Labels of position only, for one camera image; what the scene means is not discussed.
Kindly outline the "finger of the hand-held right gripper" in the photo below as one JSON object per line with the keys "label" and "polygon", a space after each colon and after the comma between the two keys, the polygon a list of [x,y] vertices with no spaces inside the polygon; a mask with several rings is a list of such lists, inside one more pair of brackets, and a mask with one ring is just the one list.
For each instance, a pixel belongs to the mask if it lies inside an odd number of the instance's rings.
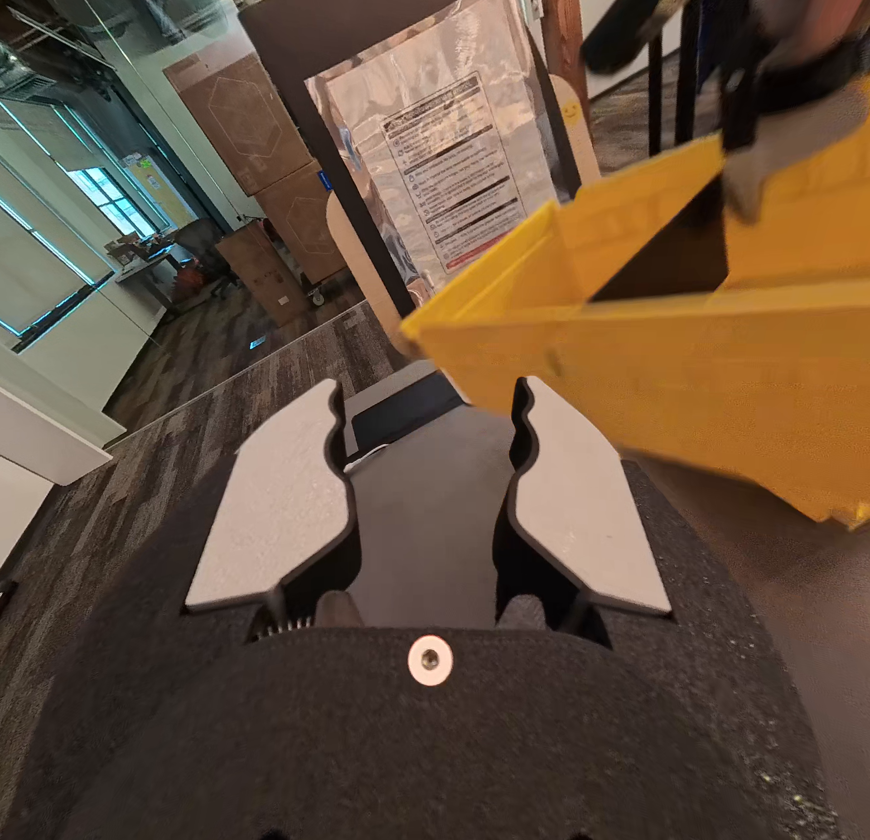
{"label": "finger of the hand-held right gripper", "polygon": [[765,185],[783,167],[783,152],[782,137],[777,132],[759,135],[750,146],[725,151],[725,204],[746,225],[759,221]]}

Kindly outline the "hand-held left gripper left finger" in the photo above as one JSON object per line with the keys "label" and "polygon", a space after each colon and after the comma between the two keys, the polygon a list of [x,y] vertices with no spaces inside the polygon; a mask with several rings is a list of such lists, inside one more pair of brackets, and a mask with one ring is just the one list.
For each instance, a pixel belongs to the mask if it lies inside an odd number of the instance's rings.
{"label": "hand-held left gripper left finger", "polygon": [[266,609],[279,631],[358,628],[359,524],[341,384],[326,379],[239,448],[184,600]]}

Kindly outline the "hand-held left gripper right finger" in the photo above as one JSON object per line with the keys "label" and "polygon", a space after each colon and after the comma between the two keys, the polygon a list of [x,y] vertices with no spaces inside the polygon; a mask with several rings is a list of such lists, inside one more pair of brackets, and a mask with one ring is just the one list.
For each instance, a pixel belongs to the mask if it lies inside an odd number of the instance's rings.
{"label": "hand-held left gripper right finger", "polygon": [[513,473],[493,533],[499,628],[591,634],[601,608],[672,616],[619,454],[542,379],[516,381]]}

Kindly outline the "yellow plastic bin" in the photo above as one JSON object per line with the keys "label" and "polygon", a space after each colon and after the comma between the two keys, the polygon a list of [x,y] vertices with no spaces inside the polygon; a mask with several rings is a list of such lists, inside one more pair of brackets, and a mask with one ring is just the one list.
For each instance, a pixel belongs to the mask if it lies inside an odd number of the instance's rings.
{"label": "yellow plastic bin", "polygon": [[768,182],[759,222],[713,211],[664,293],[604,290],[723,165],[710,136],[549,203],[402,323],[474,404],[535,375],[626,450],[868,522],[868,124]]}

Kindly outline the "person's right hand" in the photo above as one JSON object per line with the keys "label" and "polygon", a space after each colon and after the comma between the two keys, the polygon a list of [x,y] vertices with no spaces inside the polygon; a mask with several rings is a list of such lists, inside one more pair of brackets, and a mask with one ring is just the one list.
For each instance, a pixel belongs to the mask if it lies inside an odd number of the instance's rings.
{"label": "person's right hand", "polygon": [[786,40],[786,62],[819,57],[865,23],[868,0],[798,0],[797,18]]}

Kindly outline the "black pole stand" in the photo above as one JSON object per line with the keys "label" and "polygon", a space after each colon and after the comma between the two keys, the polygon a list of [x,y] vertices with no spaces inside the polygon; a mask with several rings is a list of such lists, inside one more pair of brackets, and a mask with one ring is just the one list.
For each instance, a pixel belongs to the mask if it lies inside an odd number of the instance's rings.
{"label": "black pole stand", "polygon": [[[683,145],[693,139],[698,90],[701,31],[701,0],[688,0],[680,19],[680,59],[676,91],[673,143]],[[661,152],[662,38],[658,35],[648,45],[648,155]]]}

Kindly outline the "black bin divider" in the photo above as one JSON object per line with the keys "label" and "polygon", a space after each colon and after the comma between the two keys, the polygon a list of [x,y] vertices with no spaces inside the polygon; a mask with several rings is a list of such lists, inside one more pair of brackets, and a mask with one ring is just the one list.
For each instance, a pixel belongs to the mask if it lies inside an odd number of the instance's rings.
{"label": "black bin divider", "polygon": [[726,279],[724,193],[716,176],[615,276],[593,303],[708,293]]}

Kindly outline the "wooden beam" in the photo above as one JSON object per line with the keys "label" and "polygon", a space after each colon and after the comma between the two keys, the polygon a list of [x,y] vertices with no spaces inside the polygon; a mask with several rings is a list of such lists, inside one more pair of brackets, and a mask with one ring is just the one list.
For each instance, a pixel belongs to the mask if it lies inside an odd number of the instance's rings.
{"label": "wooden beam", "polygon": [[590,98],[581,47],[584,40],[580,0],[542,0],[542,36],[550,73],[564,79],[577,94],[585,122],[591,127]]}

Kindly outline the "cardboard box with white label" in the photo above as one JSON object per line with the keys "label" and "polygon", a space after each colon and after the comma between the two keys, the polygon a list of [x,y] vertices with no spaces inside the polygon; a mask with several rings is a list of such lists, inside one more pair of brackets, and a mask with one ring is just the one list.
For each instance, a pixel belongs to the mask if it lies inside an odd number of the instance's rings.
{"label": "cardboard box with white label", "polygon": [[306,312],[309,301],[262,222],[224,236],[215,248],[278,327]]}

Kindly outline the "black office chair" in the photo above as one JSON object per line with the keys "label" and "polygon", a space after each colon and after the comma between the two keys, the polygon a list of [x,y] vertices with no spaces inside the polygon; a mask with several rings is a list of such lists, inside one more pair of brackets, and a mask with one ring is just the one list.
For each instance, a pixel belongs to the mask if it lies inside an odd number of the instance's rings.
{"label": "black office chair", "polygon": [[180,227],[173,235],[175,244],[184,248],[203,268],[205,277],[216,282],[212,298],[226,299],[230,286],[238,286],[238,277],[218,250],[223,230],[211,218],[199,218]]}

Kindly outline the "cluttered office desk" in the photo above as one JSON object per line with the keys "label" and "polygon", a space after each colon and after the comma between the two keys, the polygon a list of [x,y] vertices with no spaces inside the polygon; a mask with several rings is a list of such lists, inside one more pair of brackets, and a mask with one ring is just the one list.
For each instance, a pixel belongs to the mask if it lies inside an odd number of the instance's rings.
{"label": "cluttered office desk", "polygon": [[161,264],[169,264],[176,273],[184,268],[185,263],[172,253],[175,246],[173,240],[165,241],[159,238],[158,242],[152,245],[130,234],[105,244],[103,248],[107,256],[119,266],[118,271],[113,274],[116,284],[127,284],[131,281],[142,284],[170,315],[178,316],[179,311],[175,303],[160,289],[152,274],[153,270]]}

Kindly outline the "instruction sheet in plastic sleeve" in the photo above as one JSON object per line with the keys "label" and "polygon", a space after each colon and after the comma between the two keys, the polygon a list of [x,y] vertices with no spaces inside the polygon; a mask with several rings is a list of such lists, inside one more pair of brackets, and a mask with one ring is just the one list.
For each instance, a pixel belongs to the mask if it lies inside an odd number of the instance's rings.
{"label": "instruction sheet in plastic sleeve", "polygon": [[456,0],[305,80],[420,301],[556,199],[535,52],[519,0]]}

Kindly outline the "large office window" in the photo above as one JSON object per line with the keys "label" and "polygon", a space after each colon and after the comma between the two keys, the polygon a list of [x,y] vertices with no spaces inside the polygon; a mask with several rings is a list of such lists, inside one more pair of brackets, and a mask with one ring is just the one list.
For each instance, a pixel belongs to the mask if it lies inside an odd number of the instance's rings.
{"label": "large office window", "polygon": [[2,335],[21,353],[115,275],[116,230],[72,178],[96,152],[56,107],[1,103]]}

